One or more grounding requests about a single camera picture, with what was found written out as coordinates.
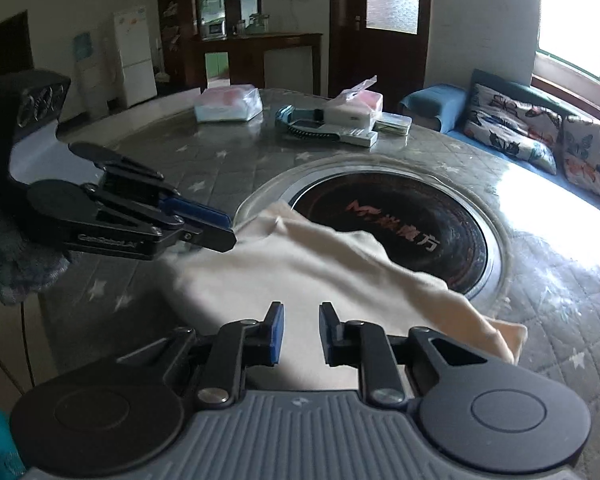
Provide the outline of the grey patterned sleeve forearm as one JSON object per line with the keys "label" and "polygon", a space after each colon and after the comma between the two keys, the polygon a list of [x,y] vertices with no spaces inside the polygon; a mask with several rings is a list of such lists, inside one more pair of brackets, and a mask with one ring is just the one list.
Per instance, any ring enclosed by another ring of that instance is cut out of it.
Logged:
{"label": "grey patterned sleeve forearm", "polygon": [[70,266],[71,256],[28,240],[0,214],[0,301],[14,306],[44,292]]}

